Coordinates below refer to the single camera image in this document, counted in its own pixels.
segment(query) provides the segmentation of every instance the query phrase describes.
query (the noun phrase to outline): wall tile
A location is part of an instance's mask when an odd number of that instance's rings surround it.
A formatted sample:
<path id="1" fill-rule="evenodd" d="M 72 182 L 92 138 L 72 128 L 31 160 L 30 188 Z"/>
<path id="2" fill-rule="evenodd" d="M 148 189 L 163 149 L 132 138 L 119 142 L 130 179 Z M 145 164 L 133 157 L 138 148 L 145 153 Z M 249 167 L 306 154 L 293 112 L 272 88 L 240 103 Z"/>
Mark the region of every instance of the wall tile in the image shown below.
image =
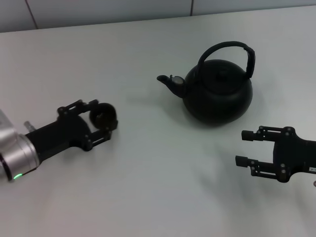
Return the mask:
<path id="1" fill-rule="evenodd" d="M 0 1 L 0 32 L 35 29 L 24 0 Z"/>
<path id="2" fill-rule="evenodd" d="M 191 0 L 28 0 L 39 28 L 189 16 Z"/>
<path id="3" fill-rule="evenodd" d="M 316 0 L 194 0 L 193 15 L 313 4 Z"/>

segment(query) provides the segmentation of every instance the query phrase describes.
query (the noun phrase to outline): kettle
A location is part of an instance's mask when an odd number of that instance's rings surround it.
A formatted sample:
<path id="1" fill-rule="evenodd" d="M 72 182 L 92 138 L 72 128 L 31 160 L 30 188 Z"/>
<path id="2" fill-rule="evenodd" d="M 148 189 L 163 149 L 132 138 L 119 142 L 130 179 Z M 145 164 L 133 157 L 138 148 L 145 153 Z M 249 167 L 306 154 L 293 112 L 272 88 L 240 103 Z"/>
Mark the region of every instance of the kettle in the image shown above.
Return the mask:
<path id="1" fill-rule="evenodd" d="M 226 60 L 205 61 L 216 50 L 232 46 L 247 51 L 246 72 Z M 254 67 L 254 50 L 244 43 L 229 41 L 210 47 L 189 71 L 185 80 L 172 75 L 161 75 L 157 80 L 182 98 L 187 110 L 197 119 L 210 124 L 223 124 L 241 117 L 248 109 L 252 100 L 250 78 Z"/>

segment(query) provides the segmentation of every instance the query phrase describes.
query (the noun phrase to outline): screw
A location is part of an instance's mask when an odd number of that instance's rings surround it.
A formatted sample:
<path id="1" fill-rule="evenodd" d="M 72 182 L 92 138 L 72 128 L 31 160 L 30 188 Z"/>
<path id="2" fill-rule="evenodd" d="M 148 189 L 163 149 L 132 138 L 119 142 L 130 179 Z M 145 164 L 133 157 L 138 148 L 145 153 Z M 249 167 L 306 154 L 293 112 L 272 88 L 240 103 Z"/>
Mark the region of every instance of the screw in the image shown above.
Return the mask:
<path id="1" fill-rule="evenodd" d="M 26 129 L 29 131 L 29 132 L 33 132 L 36 130 L 36 128 L 31 125 L 31 123 L 29 121 L 25 121 L 24 122 L 24 126 L 26 127 Z"/>

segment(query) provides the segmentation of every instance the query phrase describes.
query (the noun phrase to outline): table surface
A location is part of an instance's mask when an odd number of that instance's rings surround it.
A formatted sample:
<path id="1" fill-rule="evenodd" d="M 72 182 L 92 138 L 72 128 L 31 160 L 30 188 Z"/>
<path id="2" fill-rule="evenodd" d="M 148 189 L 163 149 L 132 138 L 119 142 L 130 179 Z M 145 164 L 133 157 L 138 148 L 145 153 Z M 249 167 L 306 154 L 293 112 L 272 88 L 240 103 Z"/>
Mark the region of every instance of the table surface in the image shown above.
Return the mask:
<path id="1" fill-rule="evenodd" d="M 316 176 L 250 176 L 235 155 L 272 161 L 273 143 L 241 131 L 293 126 L 316 139 L 316 6 L 0 34 L 0 108 L 21 133 L 78 99 L 111 103 L 112 140 L 71 148 L 1 187 L 10 237 L 312 237 Z M 156 81 L 185 76 L 210 46 L 257 56 L 247 113 L 210 128 Z M 209 58 L 245 67 L 226 48 Z"/>

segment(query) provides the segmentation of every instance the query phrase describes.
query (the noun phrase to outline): kettle spout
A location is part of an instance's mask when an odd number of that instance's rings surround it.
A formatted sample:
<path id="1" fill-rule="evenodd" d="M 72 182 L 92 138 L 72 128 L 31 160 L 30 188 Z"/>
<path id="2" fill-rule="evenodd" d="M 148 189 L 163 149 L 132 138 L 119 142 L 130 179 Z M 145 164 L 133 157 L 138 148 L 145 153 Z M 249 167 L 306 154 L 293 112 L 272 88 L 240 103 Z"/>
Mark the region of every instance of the kettle spout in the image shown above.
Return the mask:
<path id="1" fill-rule="evenodd" d="M 161 75 L 157 77 L 157 80 L 161 83 L 165 84 L 169 90 L 180 98 L 184 98 L 186 96 L 186 81 L 181 77 L 167 77 L 165 75 Z"/>

